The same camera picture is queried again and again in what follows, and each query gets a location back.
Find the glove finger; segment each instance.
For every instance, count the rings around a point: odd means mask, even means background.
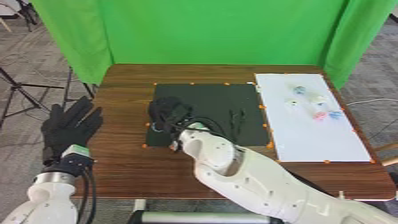
[[[97,117],[96,120],[90,122],[90,126],[85,129],[83,135],[85,135],[85,142],[88,142],[88,139],[92,135],[96,134],[96,131],[103,125],[103,117]]]
[[[62,117],[62,121],[60,121],[60,127],[71,126],[69,123],[78,123],[80,119],[85,116],[85,114],[81,116],[80,112],[85,111],[87,107],[92,107],[92,103],[90,103],[87,97],[83,96],[78,99],[76,103],[72,104],[71,108],[67,109],[67,111],[64,113],[64,117]]]
[[[85,119],[81,120],[81,123],[80,125],[88,127],[90,126],[90,123],[96,122],[96,119],[99,118],[101,116],[101,112],[103,112],[103,108],[97,107],[96,110],[90,112],[90,115],[85,117]]]
[[[60,122],[60,117],[62,117],[62,107],[58,104],[51,105],[51,111],[49,111],[49,118],[42,122],[40,125],[40,131],[49,130],[51,128],[56,127],[56,123]]]
[[[76,127],[78,122],[81,122],[81,119],[83,119],[83,117],[85,117],[85,115],[87,115],[87,113],[88,113],[92,107],[94,107],[94,104],[90,103],[90,104],[81,108],[81,110],[80,110],[80,112],[78,112],[78,114],[76,114],[72,120],[69,121],[69,124],[65,125],[67,128]]]

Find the black glove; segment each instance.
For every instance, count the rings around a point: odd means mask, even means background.
[[[88,139],[103,124],[101,108],[96,108],[85,117],[94,105],[81,97],[64,112],[60,105],[53,104],[49,118],[42,123],[44,137],[42,164],[49,166],[58,162],[67,147],[76,144],[87,146]]]

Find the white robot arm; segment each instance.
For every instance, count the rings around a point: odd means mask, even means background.
[[[76,207],[71,203],[74,194],[74,178],[85,175],[92,165],[88,149],[71,145],[60,162],[44,168],[28,188],[28,202],[8,214],[1,224],[74,224],[78,221]]]
[[[1,224],[74,224],[72,184],[74,177],[67,173],[40,173],[28,188],[28,202],[14,209]]]
[[[277,162],[209,134],[200,123],[188,129],[181,132],[179,143],[195,159],[195,178],[248,211],[291,224],[398,223],[367,204],[334,198],[311,188]],[[234,166],[238,171],[229,175]]]

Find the blue object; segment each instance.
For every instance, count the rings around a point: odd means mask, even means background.
[[[303,86],[296,86],[293,89],[295,94],[303,95],[305,93],[305,87]]]
[[[339,119],[339,118],[343,117],[343,112],[339,112],[339,111],[330,111],[330,112],[328,112],[328,116],[330,116],[332,119]]]

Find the pink object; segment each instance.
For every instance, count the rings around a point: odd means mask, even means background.
[[[327,113],[325,113],[325,112],[318,112],[318,113],[314,114],[314,120],[316,120],[316,121],[323,121],[325,117],[327,117]]]

